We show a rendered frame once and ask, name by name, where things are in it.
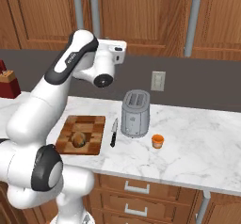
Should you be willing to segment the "wooden wall cabinet door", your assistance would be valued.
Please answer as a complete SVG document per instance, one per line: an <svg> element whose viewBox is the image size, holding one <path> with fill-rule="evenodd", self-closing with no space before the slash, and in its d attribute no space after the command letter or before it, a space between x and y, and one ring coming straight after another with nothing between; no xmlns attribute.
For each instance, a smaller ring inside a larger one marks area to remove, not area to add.
<svg viewBox="0 0 241 224"><path fill-rule="evenodd" d="M132 55L181 56L185 0L99 0L101 39L124 40Z"/></svg>
<svg viewBox="0 0 241 224"><path fill-rule="evenodd" d="M0 49L60 51L76 28L73 0L0 0Z"/></svg>
<svg viewBox="0 0 241 224"><path fill-rule="evenodd" d="M241 61L241 0L201 0L191 58Z"/></svg>

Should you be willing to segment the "orange jam jar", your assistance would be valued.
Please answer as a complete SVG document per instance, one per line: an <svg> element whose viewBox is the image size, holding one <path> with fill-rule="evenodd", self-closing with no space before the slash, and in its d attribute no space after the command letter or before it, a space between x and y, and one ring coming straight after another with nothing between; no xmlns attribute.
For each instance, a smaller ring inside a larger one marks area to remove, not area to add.
<svg viewBox="0 0 241 224"><path fill-rule="evenodd" d="M159 135L155 134L152 136L152 144L155 149L161 149L164 143L164 138Z"/></svg>

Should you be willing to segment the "wooden cutting board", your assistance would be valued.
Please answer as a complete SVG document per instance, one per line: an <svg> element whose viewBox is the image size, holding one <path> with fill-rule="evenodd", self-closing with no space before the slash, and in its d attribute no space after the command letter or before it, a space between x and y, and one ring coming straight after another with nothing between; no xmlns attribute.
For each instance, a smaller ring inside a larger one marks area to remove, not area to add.
<svg viewBox="0 0 241 224"><path fill-rule="evenodd" d="M100 153L105 125L105 116L69 116L56 141L60 154L98 155ZM86 145L75 148L72 135L82 132L86 135Z"/></svg>

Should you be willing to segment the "beige wall socket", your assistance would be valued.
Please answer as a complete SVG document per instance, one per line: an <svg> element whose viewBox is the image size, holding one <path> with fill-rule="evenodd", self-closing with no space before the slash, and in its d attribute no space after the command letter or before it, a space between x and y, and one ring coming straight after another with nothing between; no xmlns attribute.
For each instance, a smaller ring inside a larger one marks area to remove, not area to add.
<svg viewBox="0 0 241 224"><path fill-rule="evenodd" d="M152 72L151 90L163 91L165 87L165 72Z"/></svg>

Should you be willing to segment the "black-handled kitchen knife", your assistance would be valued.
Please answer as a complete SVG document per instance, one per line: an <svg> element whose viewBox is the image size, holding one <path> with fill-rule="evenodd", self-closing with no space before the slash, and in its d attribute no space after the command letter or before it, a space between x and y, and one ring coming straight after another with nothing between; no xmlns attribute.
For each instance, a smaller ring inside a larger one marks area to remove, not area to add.
<svg viewBox="0 0 241 224"><path fill-rule="evenodd" d="M113 126L112 126L112 138L110 142L110 146L113 148L115 147L116 143L116 136L117 136L117 131L118 131L118 118L115 119Z"/></svg>

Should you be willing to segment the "wooden drawer front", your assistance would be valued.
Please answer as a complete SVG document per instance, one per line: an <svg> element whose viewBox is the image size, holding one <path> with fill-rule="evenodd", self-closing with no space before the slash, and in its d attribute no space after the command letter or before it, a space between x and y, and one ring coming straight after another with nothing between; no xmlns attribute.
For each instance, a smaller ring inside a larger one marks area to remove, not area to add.
<svg viewBox="0 0 241 224"><path fill-rule="evenodd" d="M114 191L103 191L101 189L94 189L90 193L89 202L91 213L93 209L99 209L102 212L152 221L170 222L171 224L191 224L192 206L190 204L180 204L164 200L151 200ZM124 208L126 203L129 204L130 209L139 211L143 211L145 207L148 207L147 217L125 214Z"/></svg>
<svg viewBox="0 0 241 224"><path fill-rule="evenodd" d="M107 188L123 193L134 193L138 196L153 198L157 200L177 201L178 203L191 204L195 199L197 190L192 188L180 187L169 184L159 184L147 181L140 181L135 179L128 179L124 177L97 174L97 184L102 188ZM125 191L125 181L129 181L129 185L145 188L147 184L150 185L150 194L139 194L135 192Z"/></svg>
<svg viewBox="0 0 241 224"><path fill-rule="evenodd" d="M93 209L91 214L94 217L96 224L171 224L170 222L152 221L137 217L128 217L109 212L102 212L99 209Z"/></svg>

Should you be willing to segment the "grey toaster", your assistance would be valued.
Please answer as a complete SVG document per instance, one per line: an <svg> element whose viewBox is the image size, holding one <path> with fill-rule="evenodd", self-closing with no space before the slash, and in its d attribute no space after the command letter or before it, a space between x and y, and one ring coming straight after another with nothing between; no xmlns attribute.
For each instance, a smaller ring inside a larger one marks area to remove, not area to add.
<svg viewBox="0 0 241 224"><path fill-rule="evenodd" d="M121 132L131 138L144 137L150 125L150 94L142 89L129 90L121 106Z"/></svg>

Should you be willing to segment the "red knife block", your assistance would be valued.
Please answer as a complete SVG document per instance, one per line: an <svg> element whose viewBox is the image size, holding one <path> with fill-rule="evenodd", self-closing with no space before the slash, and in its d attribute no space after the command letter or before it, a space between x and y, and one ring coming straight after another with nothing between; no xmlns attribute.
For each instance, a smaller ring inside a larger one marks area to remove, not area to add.
<svg viewBox="0 0 241 224"><path fill-rule="evenodd" d="M15 99L21 94L21 89L14 71L8 70L0 59L0 97Z"/></svg>

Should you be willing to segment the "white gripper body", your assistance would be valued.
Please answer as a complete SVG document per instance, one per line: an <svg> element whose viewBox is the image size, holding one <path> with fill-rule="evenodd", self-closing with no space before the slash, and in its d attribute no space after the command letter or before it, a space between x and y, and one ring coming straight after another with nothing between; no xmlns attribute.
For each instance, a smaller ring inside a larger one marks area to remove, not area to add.
<svg viewBox="0 0 241 224"><path fill-rule="evenodd" d="M127 47L127 43L123 40L101 40L98 39L99 46L102 49L106 49L112 53L124 52Z"/></svg>

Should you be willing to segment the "wooden base cabinet door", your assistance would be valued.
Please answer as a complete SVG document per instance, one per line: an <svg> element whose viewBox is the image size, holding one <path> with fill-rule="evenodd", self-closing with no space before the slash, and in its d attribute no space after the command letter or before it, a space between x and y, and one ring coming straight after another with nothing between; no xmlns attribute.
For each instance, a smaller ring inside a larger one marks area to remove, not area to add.
<svg viewBox="0 0 241 224"><path fill-rule="evenodd" d="M241 197L211 193L201 224L241 224Z"/></svg>

